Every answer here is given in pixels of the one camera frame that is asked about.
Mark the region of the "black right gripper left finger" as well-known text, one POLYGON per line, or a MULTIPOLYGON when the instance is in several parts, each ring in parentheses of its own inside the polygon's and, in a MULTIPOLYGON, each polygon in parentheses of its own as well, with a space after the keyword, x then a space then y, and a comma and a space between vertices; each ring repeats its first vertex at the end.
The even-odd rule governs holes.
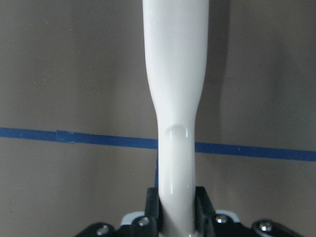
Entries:
POLYGON ((161 228, 161 206, 158 188, 148 188, 145 212, 132 221, 130 232, 132 237, 158 237, 161 228))

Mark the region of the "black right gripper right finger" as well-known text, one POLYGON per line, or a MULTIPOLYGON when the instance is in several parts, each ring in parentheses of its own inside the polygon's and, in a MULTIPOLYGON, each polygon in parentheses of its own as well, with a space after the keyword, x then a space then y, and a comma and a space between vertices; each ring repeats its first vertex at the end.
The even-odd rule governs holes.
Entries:
POLYGON ((217 214, 204 187, 196 187, 196 229, 199 237, 234 237, 236 225, 227 214, 217 214))

